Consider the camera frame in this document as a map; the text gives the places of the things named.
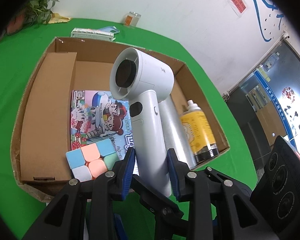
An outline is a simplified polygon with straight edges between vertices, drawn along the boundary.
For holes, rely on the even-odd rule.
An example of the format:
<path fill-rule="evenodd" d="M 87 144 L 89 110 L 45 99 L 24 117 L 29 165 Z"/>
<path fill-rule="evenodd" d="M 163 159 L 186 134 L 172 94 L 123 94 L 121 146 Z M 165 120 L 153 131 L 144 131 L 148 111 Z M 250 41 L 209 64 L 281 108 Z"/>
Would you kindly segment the silver metal cylinder can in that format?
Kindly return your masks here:
<path fill-rule="evenodd" d="M 159 103 L 159 111 L 166 150 L 173 148 L 178 160 L 194 169 L 197 164 L 170 95 Z"/>

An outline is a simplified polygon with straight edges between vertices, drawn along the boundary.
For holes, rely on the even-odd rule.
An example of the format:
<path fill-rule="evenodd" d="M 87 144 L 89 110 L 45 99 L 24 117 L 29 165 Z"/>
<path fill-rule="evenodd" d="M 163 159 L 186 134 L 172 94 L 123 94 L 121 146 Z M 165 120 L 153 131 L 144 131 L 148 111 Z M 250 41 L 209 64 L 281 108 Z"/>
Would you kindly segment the yellow spray can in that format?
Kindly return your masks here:
<path fill-rule="evenodd" d="M 187 111 L 180 116 L 196 164 L 219 155 L 216 140 L 203 110 L 192 100 L 187 101 Z"/>

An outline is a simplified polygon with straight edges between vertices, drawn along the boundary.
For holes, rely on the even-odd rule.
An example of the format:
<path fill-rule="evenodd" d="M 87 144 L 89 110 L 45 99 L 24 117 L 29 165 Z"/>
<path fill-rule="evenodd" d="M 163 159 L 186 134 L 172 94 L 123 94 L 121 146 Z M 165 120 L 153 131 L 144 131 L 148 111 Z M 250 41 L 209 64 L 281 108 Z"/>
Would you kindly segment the white handheld fan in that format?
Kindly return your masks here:
<path fill-rule="evenodd" d="M 116 58 L 109 86 L 113 98 L 129 103 L 140 178 L 169 197 L 171 183 L 159 103 L 167 99 L 174 86 L 172 69 L 151 55 L 129 47 Z"/>

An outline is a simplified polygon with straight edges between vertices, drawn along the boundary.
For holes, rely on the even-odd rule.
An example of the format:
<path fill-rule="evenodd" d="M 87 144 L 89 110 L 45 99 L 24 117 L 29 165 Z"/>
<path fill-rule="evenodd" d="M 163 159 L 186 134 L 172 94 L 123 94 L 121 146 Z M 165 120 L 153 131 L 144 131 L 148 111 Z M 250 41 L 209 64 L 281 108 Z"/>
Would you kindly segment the pastel puzzle cube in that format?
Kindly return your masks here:
<path fill-rule="evenodd" d="M 110 139 L 89 145 L 81 145 L 79 142 L 72 145 L 74 149 L 66 152 L 65 156 L 73 177 L 80 182 L 96 179 L 112 170 L 120 160 Z"/>

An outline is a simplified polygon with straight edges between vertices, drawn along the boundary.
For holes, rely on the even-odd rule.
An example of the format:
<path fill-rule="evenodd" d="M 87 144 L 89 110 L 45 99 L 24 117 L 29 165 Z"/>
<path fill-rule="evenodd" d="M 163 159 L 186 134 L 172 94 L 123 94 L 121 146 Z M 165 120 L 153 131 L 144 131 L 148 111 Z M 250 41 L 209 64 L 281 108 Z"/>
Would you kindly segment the brown cardboard box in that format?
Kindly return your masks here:
<path fill-rule="evenodd" d="M 113 64 L 129 47 L 107 41 L 56 38 L 38 62 L 21 100 L 11 141 L 17 184 L 37 200 L 50 202 L 73 177 L 65 156 L 72 150 L 72 91 L 110 92 Z M 170 66 L 174 75 L 170 96 L 179 118 L 187 111 L 188 100 L 196 103 L 207 117 L 219 154 L 225 153 L 228 140 L 188 66 L 155 51 L 138 50 Z"/>

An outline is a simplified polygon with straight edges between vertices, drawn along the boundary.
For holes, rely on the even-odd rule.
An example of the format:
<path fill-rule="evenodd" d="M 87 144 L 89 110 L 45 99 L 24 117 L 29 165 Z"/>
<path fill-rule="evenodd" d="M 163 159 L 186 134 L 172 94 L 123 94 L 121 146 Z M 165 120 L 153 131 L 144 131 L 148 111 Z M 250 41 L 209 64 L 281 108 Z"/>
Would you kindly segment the glass door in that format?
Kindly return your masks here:
<path fill-rule="evenodd" d="M 288 32 L 231 91 L 227 106 L 248 145 L 257 178 L 282 136 L 300 153 L 300 46 Z"/>

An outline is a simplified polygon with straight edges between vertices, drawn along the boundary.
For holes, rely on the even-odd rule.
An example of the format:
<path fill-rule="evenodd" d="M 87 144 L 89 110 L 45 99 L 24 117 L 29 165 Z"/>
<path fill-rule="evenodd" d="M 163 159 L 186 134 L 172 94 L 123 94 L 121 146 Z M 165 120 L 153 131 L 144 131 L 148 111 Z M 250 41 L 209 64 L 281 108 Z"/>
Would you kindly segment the colourful cartoon picture book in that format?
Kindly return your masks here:
<path fill-rule="evenodd" d="M 110 152 L 101 152 L 101 158 L 114 160 L 116 154 L 123 160 L 130 147 L 134 147 L 129 103 L 116 100 L 104 90 L 73 90 L 70 102 L 71 149 L 96 143 Z"/>

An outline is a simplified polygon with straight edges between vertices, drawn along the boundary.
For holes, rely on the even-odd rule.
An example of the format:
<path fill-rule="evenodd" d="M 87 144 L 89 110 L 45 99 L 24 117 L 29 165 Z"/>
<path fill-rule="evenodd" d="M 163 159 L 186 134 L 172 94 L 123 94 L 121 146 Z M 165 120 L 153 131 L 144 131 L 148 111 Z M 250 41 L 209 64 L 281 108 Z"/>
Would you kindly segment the green table mat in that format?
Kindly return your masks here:
<path fill-rule="evenodd" d="M 68 23 L 33 25 L 0 41 L 0 215 L 8 227 L 5 237 L 21 238 L 42 212 L 44 203 L 31 197 L 15 182 L 10 143 L 19 103 L 28 79 L 46 47 L 55 37 L 69 36 L 74 28 L 99 29 L 109 22 L 74 18 Z M 117 42 L 154 50 L 187 64 L 212 110 L 230 148 L 211 161 L 210 166 L 254 188 L 257 184 L 255 167 L 243 134 L 218 90 L 199 63 L 175 39 L 140 28 L 117 24 Z"/>

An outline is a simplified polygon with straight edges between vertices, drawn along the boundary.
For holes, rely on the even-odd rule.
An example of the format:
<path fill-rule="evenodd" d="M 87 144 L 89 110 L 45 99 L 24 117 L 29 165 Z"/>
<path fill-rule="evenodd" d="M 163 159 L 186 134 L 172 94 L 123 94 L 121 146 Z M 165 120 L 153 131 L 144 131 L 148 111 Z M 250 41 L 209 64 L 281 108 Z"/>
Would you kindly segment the clear glass jar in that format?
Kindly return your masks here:
<path fill-rule="evenodd" d="M 136 27 L 141 15 L 137 12 L 130 11 L 124 19 L 123 24 L 128 27 Z"/>

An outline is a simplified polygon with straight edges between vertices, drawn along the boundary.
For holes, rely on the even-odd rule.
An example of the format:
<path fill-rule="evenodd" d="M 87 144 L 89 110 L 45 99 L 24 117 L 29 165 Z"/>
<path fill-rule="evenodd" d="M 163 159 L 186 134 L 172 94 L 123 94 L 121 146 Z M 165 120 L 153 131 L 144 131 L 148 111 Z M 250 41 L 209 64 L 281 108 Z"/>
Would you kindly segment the white rectangular box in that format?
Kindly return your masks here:
<path fill-rule="evenodd" d="M 92 39 L 101 41 L 114 41 L 115 37 L 112 32 L 98 30 L 98 29 L 84 29 L 74 28 L 71 31 L 70 37 L 80 39 Z"/>

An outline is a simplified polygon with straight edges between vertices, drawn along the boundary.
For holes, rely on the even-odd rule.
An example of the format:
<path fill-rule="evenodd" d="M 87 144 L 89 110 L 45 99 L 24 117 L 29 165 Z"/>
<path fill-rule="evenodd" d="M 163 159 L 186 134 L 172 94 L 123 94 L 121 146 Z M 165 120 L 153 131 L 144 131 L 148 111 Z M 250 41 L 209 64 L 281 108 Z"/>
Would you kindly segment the yellow cloth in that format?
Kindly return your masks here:
<path fill-rule="evenodd" d="M 68 23 L 71 20 L 70 17 L 61 16 L 58 13 L 51 13 L 47 19 L 43 21 L 44 24 L 56 24 L 56 23 Z"/>

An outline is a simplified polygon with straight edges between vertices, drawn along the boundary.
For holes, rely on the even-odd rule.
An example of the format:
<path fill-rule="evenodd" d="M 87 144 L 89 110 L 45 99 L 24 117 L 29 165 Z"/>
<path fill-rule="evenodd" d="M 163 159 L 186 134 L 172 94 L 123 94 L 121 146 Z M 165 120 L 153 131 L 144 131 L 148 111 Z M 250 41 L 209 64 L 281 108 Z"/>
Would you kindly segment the green potted plant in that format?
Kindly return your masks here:
<path fill-rule="evenodd" d="M 52 8 L 59 0 L 28 0 L 21 10 L 8 23 L 5 34 L 10 36 L 26 25 L 48 24 L 52 17 Z"/>

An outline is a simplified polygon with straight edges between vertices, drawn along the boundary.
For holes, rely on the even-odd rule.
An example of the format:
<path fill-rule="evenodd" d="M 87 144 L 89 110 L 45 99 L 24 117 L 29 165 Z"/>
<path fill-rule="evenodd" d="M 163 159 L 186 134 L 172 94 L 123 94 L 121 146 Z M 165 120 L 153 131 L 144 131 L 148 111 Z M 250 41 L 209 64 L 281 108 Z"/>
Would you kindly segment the red wall sign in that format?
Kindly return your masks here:
<path fill-rule="evenodd" d="M 242 18 L 250 11 L 249 4 L 245 0 L 224 0 L 223 8 L 230 8 L 237 18 Z"/>

